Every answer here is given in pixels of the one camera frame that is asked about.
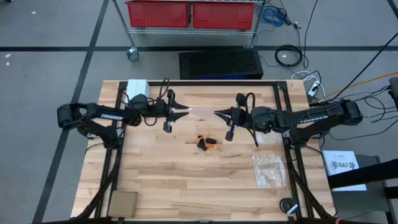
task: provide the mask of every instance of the white paper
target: white paper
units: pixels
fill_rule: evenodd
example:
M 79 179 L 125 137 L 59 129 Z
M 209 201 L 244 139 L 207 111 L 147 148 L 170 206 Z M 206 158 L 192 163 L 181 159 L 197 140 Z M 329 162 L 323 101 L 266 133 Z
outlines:
M 354 151 L 322 151 L 328 176 L 358 169 L 359 165 Z M 367 191 L 365 184 L 339 187 L 332 191 Z

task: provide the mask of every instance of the red plastic bin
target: red plastic bin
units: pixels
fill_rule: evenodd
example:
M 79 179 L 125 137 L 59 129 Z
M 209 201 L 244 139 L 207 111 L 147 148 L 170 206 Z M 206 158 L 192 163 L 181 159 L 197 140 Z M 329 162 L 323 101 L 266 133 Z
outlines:
M 254 7 L 253 3 L 193 3 L 193 27 L 249 30 Z
M 187 2 L 129 1 L 132 27 L 187 27 L 189 4 Z

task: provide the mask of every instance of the orange object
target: orange object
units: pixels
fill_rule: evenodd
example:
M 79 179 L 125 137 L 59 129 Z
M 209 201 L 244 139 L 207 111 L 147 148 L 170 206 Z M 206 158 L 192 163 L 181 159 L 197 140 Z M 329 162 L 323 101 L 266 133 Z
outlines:
M 216 144 L 206 144 L 206 139 L 205 139 L 205 137 L 204 137 L 204 136 L 201 136 L 201 135 L 198 136 L 198 139 L 197 139 L 197 146 L 198 146 L 198 148 L 200 148 L 200 149 L 206 151 L 207 148 L 213 147 L 213 146 L 215 146 L 215 145 L 216 145 Z

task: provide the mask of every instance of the yellow cable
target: yellow cable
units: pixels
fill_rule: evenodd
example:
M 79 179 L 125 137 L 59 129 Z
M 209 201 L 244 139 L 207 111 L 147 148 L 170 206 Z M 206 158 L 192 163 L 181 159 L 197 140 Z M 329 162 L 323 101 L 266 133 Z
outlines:
M 385 74 L 385 75 L 380 75 L 380 76 L 378 76 L 378 77 L 374 77 L 374 78 L 369 79 L 369 80 L 365 80 L 365 81 L 362 81 L 362 82 L 359 82 L 359 83 L 352 84 L 352 85 L 350 85 L 347 89 L 352 88 L 352 87 L 356 87 L 356 86 L 359 86 L 359 85 L 362 85 L 362 84 L 365 84 L 365 83 L 373 82 L 374 80 L 378 80 L 378 79 L 380 79 L 380 78 L 389 77 L 389 76 L 391 76 L 391 75 L 396 75 L 396 74 L 398 74 L 398 71 L 396 71 L 396 72 L 391 72 L 391 73 L 388 73 L 388 74 Z M 318 100 L 315 100 L 313 103 L 317 103 L 318 101 L 320 101 L 320 100 L 322 100 L 322 99 L 328 98 L 328 97 L 331 96 L 331 95 L 334 95 L 334 94 L 336 94 L 336 93 L 339 93 L 341 90 L 343 90 L 343 89 L 339 89 L 339 90 L 334 91 L 333 93 L 329 93 L 329 94 L 327 94 L 325 97 L 320 98 L 320 99 L 318 99 Z

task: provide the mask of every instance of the power strip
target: power strip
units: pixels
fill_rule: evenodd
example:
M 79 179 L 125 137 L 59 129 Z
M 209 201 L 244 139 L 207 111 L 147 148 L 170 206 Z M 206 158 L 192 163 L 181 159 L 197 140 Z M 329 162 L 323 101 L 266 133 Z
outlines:
M 308 94 L 312 97 L 315 96 L 315 94 L 317 93 L 317 89 L 319 84 L 321 84 L 319 81 L 315 81 L 310 89 L 310 91 L 308 91 Z

